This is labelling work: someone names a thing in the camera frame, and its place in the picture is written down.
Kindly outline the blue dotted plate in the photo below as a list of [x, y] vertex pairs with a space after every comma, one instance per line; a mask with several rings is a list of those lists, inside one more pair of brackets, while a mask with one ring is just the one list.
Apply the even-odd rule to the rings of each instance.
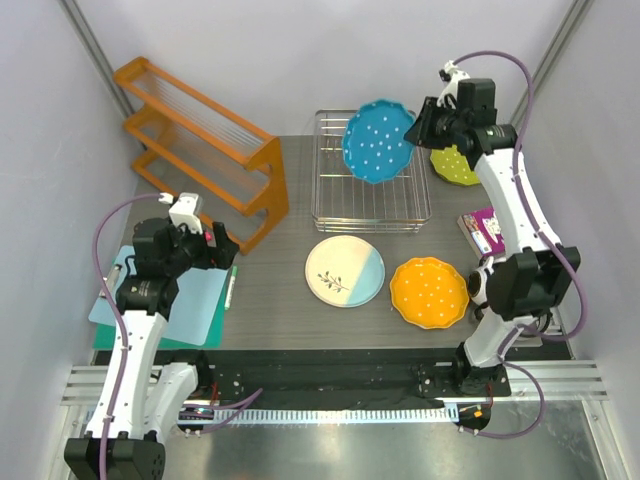
[[376, 185], [393, 180], [411, 163], [414, 146], [404, 139], [416, 116], [399, 102], [362, 105], [342, 139], [343, 162], [352, 176]]

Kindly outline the cream and blue plate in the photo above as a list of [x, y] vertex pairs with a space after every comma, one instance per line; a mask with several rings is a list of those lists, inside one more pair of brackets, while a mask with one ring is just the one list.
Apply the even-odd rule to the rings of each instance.
[[385, 265], [379, 251], [369, 242], [352, 235], [338, 235], [312, 248], [304, 274], [318, 299], [338, 308], [355, 308], [379, 293], [385, 280]]

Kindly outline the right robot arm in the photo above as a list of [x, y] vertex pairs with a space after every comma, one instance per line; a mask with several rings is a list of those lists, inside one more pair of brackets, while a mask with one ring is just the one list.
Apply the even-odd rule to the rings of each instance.
[[442, 150], [454, 146], [484, 187], [496, 214], [505, 254], [488, 257], [469, 276], [482, 318], [456, 350], [455, 392], [481, 395], [501, 376], [506, 352], [523, 332], [542, 337], [536, 322], [564, 299], [581, 263], [548, 225], [524, 166], [521, 138], [497, 124], [495, 83], [447, 74], [437, 97], [426, 98], [406, 141]]

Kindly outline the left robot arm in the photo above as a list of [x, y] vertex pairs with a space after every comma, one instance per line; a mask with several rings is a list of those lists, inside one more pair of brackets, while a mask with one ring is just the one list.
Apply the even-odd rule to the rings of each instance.
[[133, 254], [112, 303], [116, 333], [107, 375], [85, 433], [67, 440], [64, 460], [79, 479], [159, 479], [165, 438], [182, 403], [205, 397], [213, 375], [202, 354], [183, 352], [150, 382], [156, 352], [180, 293], [178, 281], [192, 270], [224, 272], [239, 246], [223, 223], [211, 231], [186, 222], [152, 218], [138, 223]]

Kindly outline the green dotted plate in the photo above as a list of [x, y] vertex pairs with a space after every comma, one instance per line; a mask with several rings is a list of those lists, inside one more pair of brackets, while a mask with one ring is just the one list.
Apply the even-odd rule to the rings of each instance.
[[445, 181], [459, 186], [479, 185], [480, 180], [469, 167], [468, 161], [456, 146], [433, 149], [430, 162], [435, 172]]

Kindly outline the orange dotted plate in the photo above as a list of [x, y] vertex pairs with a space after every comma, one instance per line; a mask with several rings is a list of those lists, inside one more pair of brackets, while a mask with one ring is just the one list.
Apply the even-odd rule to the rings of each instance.
[[412, 258], [390, 281], [391, 303], [402, 319], [424, 330], [448, 329], [466, 314], [466, 281], [450, 264], [435, 257]]

